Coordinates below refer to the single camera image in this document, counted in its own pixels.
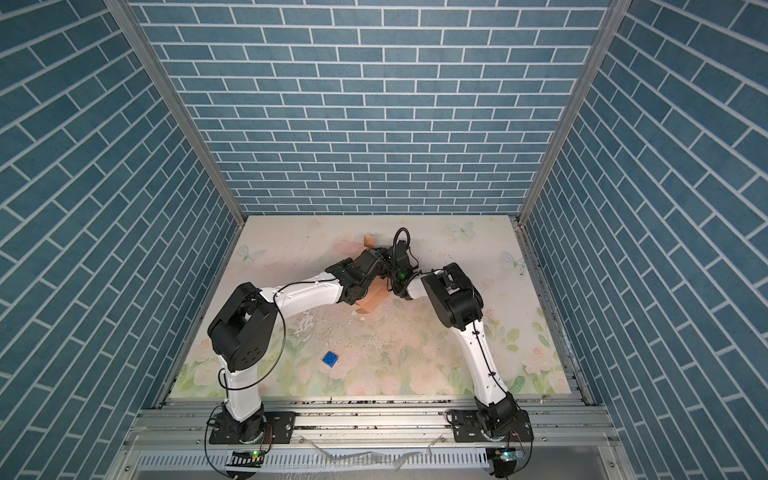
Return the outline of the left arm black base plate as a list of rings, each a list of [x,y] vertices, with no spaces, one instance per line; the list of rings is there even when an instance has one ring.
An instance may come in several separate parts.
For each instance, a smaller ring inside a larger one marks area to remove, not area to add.
[[[224,409],[207,421],[208,441],[214,445],[289,444],[296,414],[290,411],[257,412],[243,422]]]

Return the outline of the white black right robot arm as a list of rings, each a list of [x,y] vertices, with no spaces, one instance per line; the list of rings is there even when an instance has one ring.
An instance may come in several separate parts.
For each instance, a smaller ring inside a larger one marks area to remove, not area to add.
[[[405,240],[377,252],[384,258],[383,276],[394,295],[405,300],[427,298],[441,324],[456,335],[473,381],[478,421],[488,430],[510,424],[520,407],[490,353],[482,325],[484,300],[467,274],[455,262],[427,272],[417,270]]]

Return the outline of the pink cardboard paper box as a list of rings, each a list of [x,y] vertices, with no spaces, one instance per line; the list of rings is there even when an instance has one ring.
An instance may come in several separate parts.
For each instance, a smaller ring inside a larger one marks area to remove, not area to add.
[[[353,258],[359,256],[365,248],[375,247],[376,239],[372,235],[364,235],[361,243],[354,243],[353,246]],[[389,295],[387,290],[387,283],[383,278],[376,277],[371,285],[368,287],[367,294],[360,300],[356,301],[354,306],[355,312],[361,315],[371,314]]]

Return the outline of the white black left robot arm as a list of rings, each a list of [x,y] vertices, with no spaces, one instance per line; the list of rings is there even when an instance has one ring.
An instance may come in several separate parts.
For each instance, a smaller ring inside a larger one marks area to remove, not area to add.
[[[266,376],[257,364],[267,353],[277,322],[286,330],[290,316],[340,302],[355,304],[388,265],[383,249],[366,249],[305,280],[263,289],[249,282],[236,287],[207,330],[223,369],[219,382],[230,417],[245,423],[262,415],[258,384]]]

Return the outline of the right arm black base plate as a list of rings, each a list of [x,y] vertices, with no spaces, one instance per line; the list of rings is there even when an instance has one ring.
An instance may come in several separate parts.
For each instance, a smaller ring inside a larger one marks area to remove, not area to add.
[[[457,443],[534,441],[530,418],[525,410],[518,409],[501,419],[479,410],[447,410],[443,416]]]

